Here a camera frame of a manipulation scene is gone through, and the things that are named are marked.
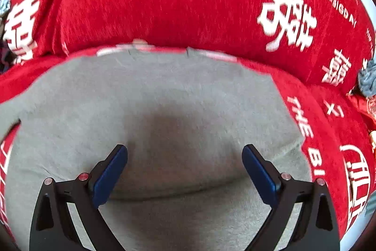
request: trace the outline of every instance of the gray fabric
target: gray fabric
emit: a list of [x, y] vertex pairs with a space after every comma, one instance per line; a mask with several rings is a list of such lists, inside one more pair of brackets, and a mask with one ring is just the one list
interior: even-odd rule
[[364, 97], [376, 95], [376, 59], [368, 61], [367, 67], [358, 73], [359, 90]]
[[269, 212], [243, 168], [245, 144], [310, 179], [302, 136], [271, 77], [194, 52], [71, 60], [0, 105], [0, 114], [1, 136], [22, 122], [5, 192], [22, 251], [43, 180], [74, 179], [118, 143], [129, 162], [100, 211], [126, 250], [244, 249]]

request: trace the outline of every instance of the red pillow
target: red pillow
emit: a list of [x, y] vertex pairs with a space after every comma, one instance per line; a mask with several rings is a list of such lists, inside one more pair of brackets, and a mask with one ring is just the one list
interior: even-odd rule
[[348, 92], [373, 53], [360, 0], [12, 0], [5, 38], [34, 57], [142, 38], [221, 50]]

